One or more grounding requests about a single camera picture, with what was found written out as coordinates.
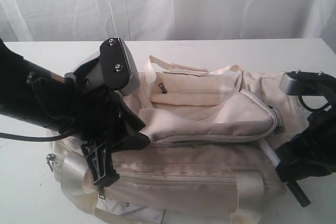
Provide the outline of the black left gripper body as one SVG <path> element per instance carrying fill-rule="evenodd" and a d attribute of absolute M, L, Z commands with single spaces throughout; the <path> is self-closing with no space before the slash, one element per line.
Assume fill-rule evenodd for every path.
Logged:
<path fill-rule="evenodd" d="M 29 106 L 29 123 L 58 132 L 50 137 L 26 137 L 28 142 L 52 142 L 69 136 L 85 140 L 100 136 L 107 130 L 108 110 L 117 103 L 108 88 L 99 87 L 81 93 L 73 78 L 61 77 L 50 71 L 30 71 L 26 87 L 33 105 Z"/>

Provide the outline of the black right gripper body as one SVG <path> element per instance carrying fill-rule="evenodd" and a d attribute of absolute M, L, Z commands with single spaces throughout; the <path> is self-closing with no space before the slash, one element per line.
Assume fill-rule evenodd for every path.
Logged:
<path fill-rule="evenodd" d="M 308 121 L 308 127 L 291 141 L 294 150 L 314 156 L 334 156 L 335 108 L 314 112 Z"/>

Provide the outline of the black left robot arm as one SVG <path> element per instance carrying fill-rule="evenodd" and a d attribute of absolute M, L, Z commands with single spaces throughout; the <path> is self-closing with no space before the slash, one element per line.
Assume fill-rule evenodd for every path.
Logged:
<path fill-rule="evenodd" d="M 141 133 L 144 122 L 122 99 L 139 84 L 133 57 L 120 37 L 104 41 L 96 57 L 64 76 L 1 44 L 1 114 L 58 132 L 49 138 L 1 137 L 29 142 L 77 137 L 94 184 L 108 187 L 119 179 L 111 155 L 150 143 Z"/>

